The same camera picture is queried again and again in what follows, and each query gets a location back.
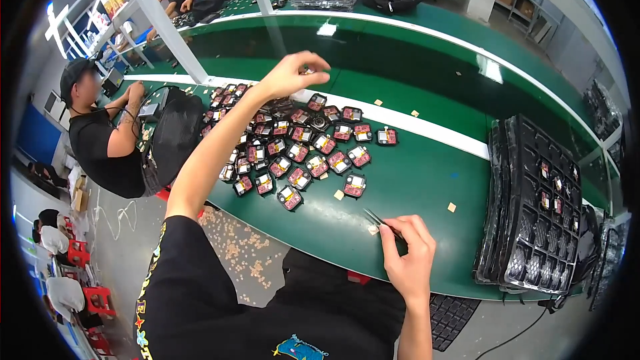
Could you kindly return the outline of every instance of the concrete floor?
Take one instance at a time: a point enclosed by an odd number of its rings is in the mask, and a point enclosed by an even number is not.
[[[111,290],[118,314],[118,323],[110,324],[108,337],[118,358],[132,359],[140,354],[131,339],[134,304],[158,242],[165,202],[156,197],[130,201],[105,190],[98,192],[91,182],[89,189],[90,219],[99,206],[95,228],[87,234],[93,246],[92,263],[101,283]],[[289,247],[225,212],[207,211],[200,224],[236,286],[238,302],[264,306],[284,284],[281,266]],[[535,302],[503,306],[483,301],[453,344],[445,352],[435,352],[434,359],[475,359],[528,327],[541,312]],[[484,358],[563,358],[580,339],[591,316],[584,295],[571,298],[562,310],[546,314],[522,337]]]

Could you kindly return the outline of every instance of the fingers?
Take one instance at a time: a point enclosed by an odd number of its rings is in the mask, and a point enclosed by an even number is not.
[[[301,75],[300,78],[303,81],[303,85],[308,87],[309,85],[320,85],[329,82],[329,74],[321,71],[316,71],[313,74]]]
[[[306,64],[315,71],[331,69],[329,63],[327,63],[322,57],[318,56],[316,53],[311,53],[308,50],[295,53],[293,56],[295,56],[297,67]]]
[[[396,247],[396,238],[391,228],[384,224],[380,225],[380,237],[382,238],[382,252],[385,255],[385,269],[388,269],[400,260]]]
[[[412,245],[416,246],[416,245],[424,244],[424,241],[422,240],[420,235],[418,235],[418,232],[416,232],[415,228],[411,225],[410,222],[401,221],[398,219],[385,219],[383,221],[389,227],[393,227],[396,230],[398,230],[398,232],[402,233],[404,240],[409,246],[409,252],[411,252]]]
[[[435,248],[436,241],[435,241],[435,239],[433,239],[433,237],[429,233],[429,230],[427,229],[427,226],[424,225],[424,221],[422,220],[422,218],[419,215],[416,215],[416,214],[414,214],[414,215],[401,215],[397,219],[401,220],[401,221],[409,222],[411,225],[413,225],[413,227],[415,228],[416,232],[418,232],[418,235],[420,235],[420,237],[422,238],[424,243],[428,244],[429,246],[431,246],[433,248]]]

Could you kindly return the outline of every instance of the white cable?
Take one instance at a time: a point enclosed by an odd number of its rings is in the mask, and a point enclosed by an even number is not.
[[[133,220],[133,224],[131,223],[131,220],[129,219],[129,215],[127,214],[127,210],[129,209],[129,207],[131,207],[131,205],[133,204],[133,211],[134,211],[134,220]],[[98,196],[97,196],[97,200],[95,201],[95,208],[93,209],[93,212],[91,213],[91,225],[93,228],[93,242],[91,243],[91,253],[93,255],[95,255],[95,250],[96,250],[96,241],[98,240],[98,234],[97,234],[97,228],[96,225],[98,223],[98,220],[100,220],[100,212],[102,212],[102,214],[104,215],[104,220],[107,222],[107,226],[109,227],[109,230],[111,231],[111,236],[113,237],[114,241],[117,241],[118,238],[120,237],[120,231],[122,230],[122,227],[120,225],[121,221],[122,221],[122,217],[126,217],[127,218],[127,222],[129,223],[129,227],[131,228],[132,232],[136,231],[136,225],[138,224],[138,208],[136,207],[136,202],[135,201],[130,201],[129,204],[127,204],[126,207],[124,208],[120,208],[118,209],[118,211],[116,212],[117,216],[118,216],[118,232],[114,233],[113,232],[113,228],[111,227],[111,223],[109,222],[109,219],[107,218],[107,214],[104,212],[104,209],[100,206],[100,187],[98,187]],[[100,271],[100,268],[98,268],[98,264],[97,261],[93,262],[93,266],[95,267],[96,271]]]

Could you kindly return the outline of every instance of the hand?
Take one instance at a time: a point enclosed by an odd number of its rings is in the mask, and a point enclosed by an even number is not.
[[[184,0],[182,5],[180,6],[181,12],[188,12],[191,10],[191,5],[193,4],[193,0]]]
[[[153,38],[156,37],[156,35],[158,35],[158,32],[156,31],[156,29],[151,28],[151,31],[149,31],[149,33],[147,34],[147,43],[151,43],[151,41],[153,40]]]
[[[418,215],[403,215],[384,220],[380,226],[382,250],[385,254],[385,270],[389,281],[403,296],[407,308],[429,308],[429,276],[436,252],[436,241]],[[404,237],[409,252],[400,257],[391,226]]]
[[[145,95],[145,86],[142,85],[142,81],[136,81],[129,86],[129,100],[130,101],[142,101]]]
[[[311,74],[305,72],[304,65],[314,71]],[[249,92],[263,95],[264,101],[284,98],[298,92],[309,85],[324,84],[329,81],[329,74],[322,70],[331,67],[324,59],[309,51],[293,53],[284,58]]]

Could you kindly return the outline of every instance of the black cap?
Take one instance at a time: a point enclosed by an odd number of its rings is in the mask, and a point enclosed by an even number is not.
[[[95,69],[95,60],[73,59],[67,63],[60,77],[60,99],[67,108],[71,108],[71,88],[78,82],[82,74],[88,69]]]

